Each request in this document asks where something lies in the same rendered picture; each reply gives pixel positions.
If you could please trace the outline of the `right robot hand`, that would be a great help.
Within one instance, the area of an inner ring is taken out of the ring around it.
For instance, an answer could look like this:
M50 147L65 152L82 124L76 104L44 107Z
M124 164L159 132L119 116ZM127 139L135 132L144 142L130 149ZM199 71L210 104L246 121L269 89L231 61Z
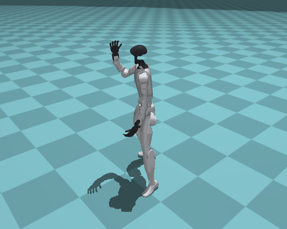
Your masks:
M110 43L110 50L112 52L112 59L113 60L114 60L114 56L119 56L118 51L119 51L119 48L121 47L122 44L120 44L118 46L118 42L119 41L114 41L114 42L112 41L112 43ZM112 44L112 46L111 46L111 44Z

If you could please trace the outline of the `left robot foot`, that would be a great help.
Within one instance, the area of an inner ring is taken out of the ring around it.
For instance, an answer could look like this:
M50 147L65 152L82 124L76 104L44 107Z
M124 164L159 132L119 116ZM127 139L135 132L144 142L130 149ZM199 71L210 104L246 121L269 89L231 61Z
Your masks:
M159 186L158 181L154 180L154 185L152 185L152 186L151 186L151 184L148 185L147 188L142 192L142 196L148 197L154 191L154 189L158 186Z

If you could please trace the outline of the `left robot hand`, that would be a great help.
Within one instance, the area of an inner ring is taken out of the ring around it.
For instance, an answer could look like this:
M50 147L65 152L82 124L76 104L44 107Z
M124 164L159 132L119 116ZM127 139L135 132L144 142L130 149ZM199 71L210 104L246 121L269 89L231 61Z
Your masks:
M127 134L123 134L125 137L132 137L138 130L138 128L140 128L141 126L139 126L140 120L137 120L131 129L126 130L125 132L129 132Z

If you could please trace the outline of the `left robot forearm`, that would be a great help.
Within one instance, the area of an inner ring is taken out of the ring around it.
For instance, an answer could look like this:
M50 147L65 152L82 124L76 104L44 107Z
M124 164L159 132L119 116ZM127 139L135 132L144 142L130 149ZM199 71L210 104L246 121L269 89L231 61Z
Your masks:
M139 126L142 126L144 123L147 108L148 108L148 100L143 99L142 105L139 107L139 113L137 118L137 120L140 120Z

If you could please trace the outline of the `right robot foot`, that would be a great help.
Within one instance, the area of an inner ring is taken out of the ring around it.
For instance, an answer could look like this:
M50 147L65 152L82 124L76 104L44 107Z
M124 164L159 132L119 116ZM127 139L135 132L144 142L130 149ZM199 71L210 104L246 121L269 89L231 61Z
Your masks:
M141 152L138 152L138 155L139 156L143 156L143 152L141 151ZM154 151L154 157L156 156L156 152Z

